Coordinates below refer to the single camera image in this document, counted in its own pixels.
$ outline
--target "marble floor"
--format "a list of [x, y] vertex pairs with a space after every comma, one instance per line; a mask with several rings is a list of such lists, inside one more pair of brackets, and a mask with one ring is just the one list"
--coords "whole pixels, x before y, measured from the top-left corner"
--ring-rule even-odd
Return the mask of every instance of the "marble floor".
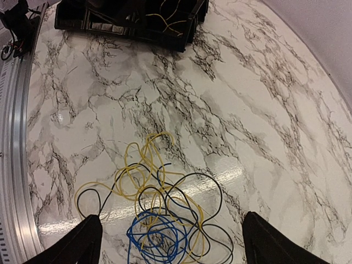
[[[80, 222], [74, 195], [82, 184], [111, 185], [128, 143], [168, 131], [175, 144], [160, 141], [159, 150], [172, 170], [221, 184], [216, 221], [234, 241], [233, 263], [245, 263], [247, 211], [330, 263], [352, 263], [351, 114], [263, 3], [211, 0], [184, 53], [55, 30], [54, 17], [55, 6], [41, 28], [27, 108], [27, 173], [43, 248]], [[186, 189], [214, 210], [212, 185], [194, 179]], [[95, 197], [81, 203], [96, 213]], [[101, 263], [127, 262], [132, 207], [109, 200]], [[136, 248], [130, 263], [144, 263]]]

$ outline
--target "blue wire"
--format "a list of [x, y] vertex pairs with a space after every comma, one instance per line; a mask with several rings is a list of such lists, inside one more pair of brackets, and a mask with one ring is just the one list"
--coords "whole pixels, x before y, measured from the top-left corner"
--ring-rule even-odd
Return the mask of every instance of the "blue wire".
[[[155, 223], [149, 228], [145, 233], [138, 232], [134, 233], [135, 227], [142, 223], [148, 217], [158, 217], [158, 221], [161, 223]], [[128, 257], [127, 263], [130, 263], [130, 252], [132, 244], [140, 251], [141, 256], [145, 260], [146, 263], [150, 264], [150, 261], [158, 262], [158, 263], [168, 263], [171, 264], [172, 261], [176, 259], [179, 255], [181, 255], [180, 260], [177, 263], [180, 263], [186, 254], [186, 248], [188, 245], [189, 232], [186, 231], [186, 227], [183, 226], [183, 230], [180, 230], [174, 225], [174, 222], [178, 221], [182, 223], [182, 219], [177, 216], [174, 216], [175, 220], [170, 220], [168, 217], [157, 214], [151, 211], [143, 211], [138, 214], [132, 221], [130, 228], [127, 230], [127, 237], [129, 238], [129, 247], [128, 247]], [[173, 238], [166, 234], [164, 231], [169, 230]], [[161, 238], [161, 241], [155, 244], [152, 240], [152, 235], [158, 235]], [[141, 240], [147, 237], [150, 242], [150, 246], [144, 246], [142, 249]]]

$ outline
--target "electrical cable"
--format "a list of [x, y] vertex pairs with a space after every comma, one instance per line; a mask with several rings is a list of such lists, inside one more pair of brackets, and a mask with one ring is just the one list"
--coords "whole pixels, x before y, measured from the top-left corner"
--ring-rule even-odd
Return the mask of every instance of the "electrical cable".
[[7, 44], [7, 46], [3, 47], [3, 49], [1, 50], [1, 60], [6, 61], [8, 60], [13, 51], [14, 51], [14, 44], [15, 44], [15, 35], [12, 32], [11, 29], [9, 29], [10, 33], [11, 33], [11, 37], [12, 37], [12, 43], [9, 41], [9, 43]]
[[[173, 137], [171, 134], [168, 132], [162, 132], [159, 134], [148, 135], [146, 137], [146, 144], [142, 148], [140, 148], [136, 142], [132, 142], [127, 146], [124, 157], [125, 167], [117, 171], [111, 188], [104, 183], [96, 181], [91, 181], [82, 185], [75, 194], [75, 205], [80, 216], [83, 216], [84, 218], [86, 217], [82, 213], [79, 205], [80, 198], [84, 193], [87, 191], [94, 191], [97, 194], [99, 201], [99, 216], [106, 205], [107, 200], [111, 194], [114, 193], [125, 197], [127, 200], [134, 201], [136, 216], [126, 232], [126, 235], [129, 238], [128, 263], [130, 250], [132, 245], [134, 245], [139, 250], [146, 263], [188, 264], [197, 262], [203, 264], [201, 259], [209, 254], [212, 243], [216, 243], [229, 251], [227, 258], [218, 264], [231, 263], [233, 260], [234, 244], [230, 235], [222, 227], [213, 223], [208, 223], [219, 214], [222, 206], [223, 195], [220, 185], [213, 177], [207, 174], [190, 173], [184, 175], [183, 173], [166, 171], [165, 167], [170, 165], [170, 163], [162, 162], [161, 156], [153, 143], [156, 138], [163, 135], [168, 135], [173, 143]], [[136, 146], [141, 160], [136, 163], [127, 164], [128, 150], [133, 145]], [[157, 167], [154, 164], [153, 152], [158, 156], [161, 163], [160, 167]], [[143, 169], [147, 171], [147, 177], [143, 172]], [[140, 173], [143, 182], [137, 184], [130, 174], [131, 171], [137, 171]], [[182, 175], [182, 177], [175, 184], [171, 184], [166, 181], [166, 174]], [[131, 180], [133, 186], [137, 189], [133, 194], [126, 194], [123, 192], [122, 178], [126, 175]], [[220, 202], [217, 210], [212, 216], [205, 218], [202, 207], [180, 188], [180, 185], [184, 183], [188, 177], [205, 177], [214, 182], [214, 186], [217, 187], [218, 192], [220, 193]], [[157, 184], [152, 184], [152, 179], [156, 180]], [[91, 187], [83, 190], [77, 196], [80, 190], [88, 185]], [[109, 190], [109, 194], [106, 196], [103, 204], [101, 204], [99, 192], [92, 188], [92, 185], [99, 185]], [[148, 196], [152, 196], [152, 198], [150, 206], [146, 208], [142, 201]], [[172, 210], [172, 205], [181, 210], [188, 211], [191, 214], [192, 219], [176, 213], [175, 210]], [[204, 230], [204, 227], [217, 228], [217, 234], [219, 232], [225, 234], [227, 240], [230, 241], [230, 246], [209, 235], [208, 232]]]

